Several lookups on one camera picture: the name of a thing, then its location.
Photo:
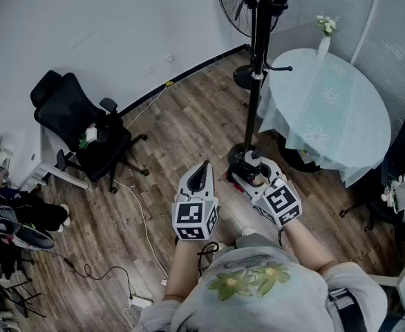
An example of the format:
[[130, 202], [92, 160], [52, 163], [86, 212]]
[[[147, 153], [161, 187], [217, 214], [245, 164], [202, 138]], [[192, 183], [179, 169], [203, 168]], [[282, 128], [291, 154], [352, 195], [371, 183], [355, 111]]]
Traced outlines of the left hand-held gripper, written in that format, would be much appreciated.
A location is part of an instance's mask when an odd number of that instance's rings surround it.
[[208, 160], [194, 165], [181, 177], [171, 214], [180, 240], [210, 238], [218, 220], [218, 199], [214, 196], [214, 172]]

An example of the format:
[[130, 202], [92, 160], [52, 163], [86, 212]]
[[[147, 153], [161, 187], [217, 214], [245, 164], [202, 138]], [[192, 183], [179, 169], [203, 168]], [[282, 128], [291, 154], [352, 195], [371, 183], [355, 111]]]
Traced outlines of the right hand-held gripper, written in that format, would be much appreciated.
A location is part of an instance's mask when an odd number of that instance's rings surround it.
[[282, 228], [302, 214], [302, 204], [293, 184], [281, 175], [281, 168], [269, 158], [261, 158], [261, 182], [248, 183], [233, 173], [234, 187], [247, 194], [258, 212]]

